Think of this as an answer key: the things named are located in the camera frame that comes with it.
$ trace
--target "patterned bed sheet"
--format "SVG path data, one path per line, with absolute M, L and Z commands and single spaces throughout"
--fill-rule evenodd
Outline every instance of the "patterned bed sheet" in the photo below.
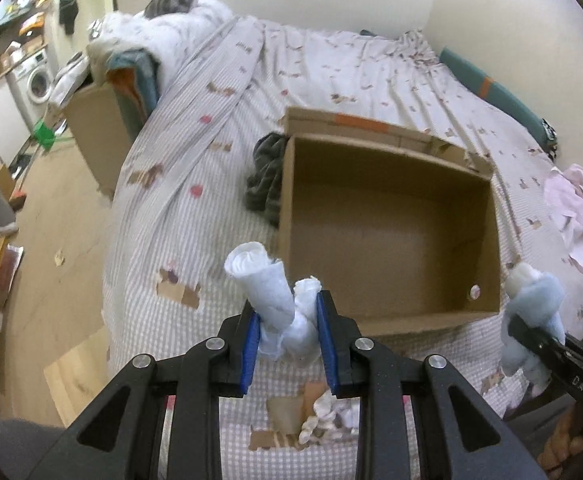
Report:
M 565 327 L 583 336 L 583 275 L 569 263 L 543 202 L 552 164 L 525 128 L 463 87 L 419 31 L 387 40 L 248 17 L 221 28 L 183 67 L 121 171 L 104 272 L 112 373 L 141 352 L 182 354 L 241 310 L 244 297 L 223 262 L 250 240 L 275 250 L 276 231 L 246 210 L 243 196 L 254 144 L 282 130 L 288 105 L 428 130 L 491 157 L 502 277 L 519 258 L 558 276 L 567 291 Z M 159 293 L 166 276 L 182 297 Z M 447 356 L 503 415 L 527 383 L 499 373 L 500 329 L 494 316 L 384 342 L 414 358 Z M 259 360 L 249 395 L 221 399 L 224 478 L 353 478 L 355 444 L 248 450 L 250 427 L 268 428 L 265 400 L 295 395 L 322 375 L 321 363 L 300 369 Z

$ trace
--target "metal screw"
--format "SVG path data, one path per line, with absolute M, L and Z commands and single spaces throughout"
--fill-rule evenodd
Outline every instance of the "metal screw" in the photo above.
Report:
M 359 350 L 371 350 L 373 348 L 373 341 L 368 337 L 359 337 L 354 344 Z
M 210 337 L 205 342 L 205 346 L 209 350 L 220 350 L 225 346 L 225 341 L 221 337 Z
M 152 363 L 152 357 L 147 354 L 139 354 L 132 359 L 132 364 L 136 368 L 147 368 Z
M 444 368 L 447 366 L 447 359 L 438 354 L 429 356 L 427 362 L 431 368 Z

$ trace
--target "gray crumpled fabric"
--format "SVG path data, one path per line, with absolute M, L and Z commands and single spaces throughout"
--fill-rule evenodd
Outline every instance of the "gray crumpled fabric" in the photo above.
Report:
M 278 226 L 281 215 L 283 157 L 287 137 L 271 132 L 259 139 L 254 147 L 256 171 L 248 177 L 245 204 L 250 211 L 264 211 L 265 218 Z

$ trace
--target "green plastic object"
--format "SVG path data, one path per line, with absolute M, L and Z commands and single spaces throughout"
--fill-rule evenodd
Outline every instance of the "green plastic object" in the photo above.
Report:
M 36 142 L 38 142 L 38 144 L 43 147 L 44 150 L 51 149 L 51 147 L 54 145 L 54 141 L 56 140 L 54 132 L 44 125 L 42 119 L 40 119 L 34 125 L 34 138 L 36 139 Z

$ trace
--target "orange stripe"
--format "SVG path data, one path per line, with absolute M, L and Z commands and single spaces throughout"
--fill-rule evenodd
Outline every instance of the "orange stripe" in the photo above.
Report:
M 380 123 L 371 119 L 364 119 L 353 115 L 336 114 L 335 123 L 338 126 L 351 126 L 353 128 L 362 128 L 363 130 L 371 130 L 373 132 L 380 132 L 386 134 L 389 132 L 389 124 Z
M 487 94 L 489 94 L 489 89 L 491 88 L 491 84 L 493 82 L 494 80 L 491 77 L 485 76 L 482 85 L 480 85 L 480 90 L 478 90 L 478 97 L 480 97 L 481 99 L 487 97 Z

